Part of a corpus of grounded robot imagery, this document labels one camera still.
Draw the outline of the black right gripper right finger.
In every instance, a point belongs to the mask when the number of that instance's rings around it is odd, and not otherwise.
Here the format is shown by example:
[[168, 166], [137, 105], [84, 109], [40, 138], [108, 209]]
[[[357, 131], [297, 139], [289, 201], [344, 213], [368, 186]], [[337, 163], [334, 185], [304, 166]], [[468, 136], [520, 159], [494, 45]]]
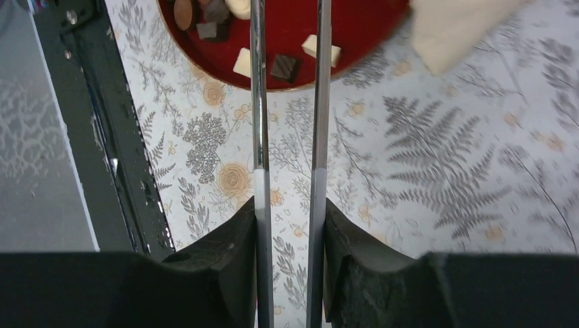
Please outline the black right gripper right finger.
[[332, 202], [324, 305], [333, 327], [577, 327], [578, 257], [429, 252], [414, 259]]

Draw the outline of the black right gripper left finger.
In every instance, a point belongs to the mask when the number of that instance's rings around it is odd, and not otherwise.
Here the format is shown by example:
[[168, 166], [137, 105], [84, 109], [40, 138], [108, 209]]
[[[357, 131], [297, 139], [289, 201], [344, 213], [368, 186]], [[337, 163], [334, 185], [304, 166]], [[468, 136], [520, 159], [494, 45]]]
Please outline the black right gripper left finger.
[[2, 327], [252, 327], [256, 219], [229, 220], [162, 261], [132, 252], [1, 254]]

